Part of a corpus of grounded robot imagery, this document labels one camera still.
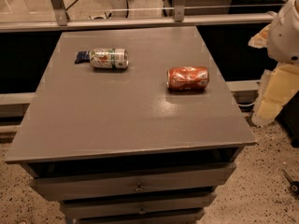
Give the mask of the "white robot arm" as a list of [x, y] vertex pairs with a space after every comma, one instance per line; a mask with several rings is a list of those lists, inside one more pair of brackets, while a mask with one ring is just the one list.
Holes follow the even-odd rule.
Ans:
[[267, 52], [279, 63], [299, 64], [299, 0], [288, 0], [272, 20]]

